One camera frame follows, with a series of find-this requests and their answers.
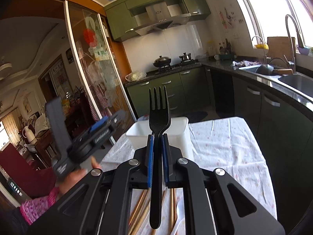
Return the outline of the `pink floral sleeve forearm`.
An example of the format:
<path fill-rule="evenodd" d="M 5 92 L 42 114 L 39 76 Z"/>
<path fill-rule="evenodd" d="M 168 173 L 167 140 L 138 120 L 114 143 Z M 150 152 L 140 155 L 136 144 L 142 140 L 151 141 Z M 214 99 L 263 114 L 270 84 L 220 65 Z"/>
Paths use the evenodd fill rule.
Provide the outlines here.
<path fill-rule="evenodd" d="M 20 212 L 28 223 L 31 225 L 41 217 L 54 203 L 56 203 L 59 194 L 59 188 L 55 187 L 48 196 L 36 198 L 24 202 L 20 207 Z"/>

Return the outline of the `person's left hand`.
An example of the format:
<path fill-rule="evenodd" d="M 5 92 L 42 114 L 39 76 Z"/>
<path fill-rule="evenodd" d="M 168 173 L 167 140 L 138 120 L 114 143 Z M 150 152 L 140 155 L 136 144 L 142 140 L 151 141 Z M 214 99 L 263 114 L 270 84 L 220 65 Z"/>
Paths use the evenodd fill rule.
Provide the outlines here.
<path fill-rule="evenodd" d="M 61 197 L 64 194 L 66 194 L 74 185 L 76 185 L 86 175 L 87 175 L 86 169 L 78 169 L 78 170 L 72 171 L 58 185 L 58 188 L 59 188 L 58 196 Z"/>

